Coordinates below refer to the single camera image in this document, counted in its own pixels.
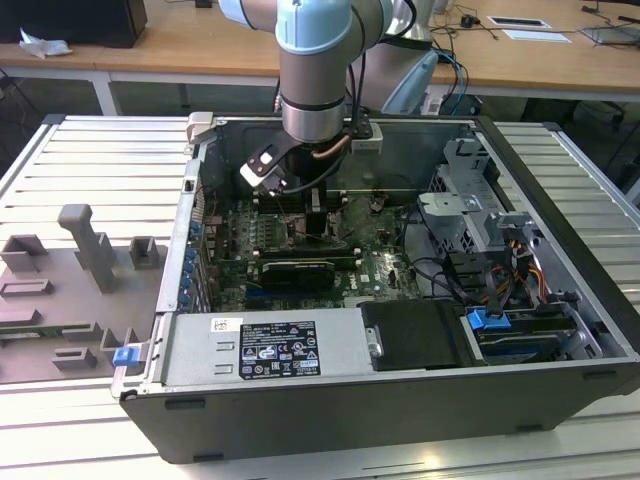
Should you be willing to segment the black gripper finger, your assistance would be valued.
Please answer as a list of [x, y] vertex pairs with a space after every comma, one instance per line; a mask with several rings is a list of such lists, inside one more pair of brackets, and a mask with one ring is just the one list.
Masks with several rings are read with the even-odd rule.
[[328, 216], [325, 188], [312, 188], [307, 195], [307, 234], [321, 238], [326, 231]]

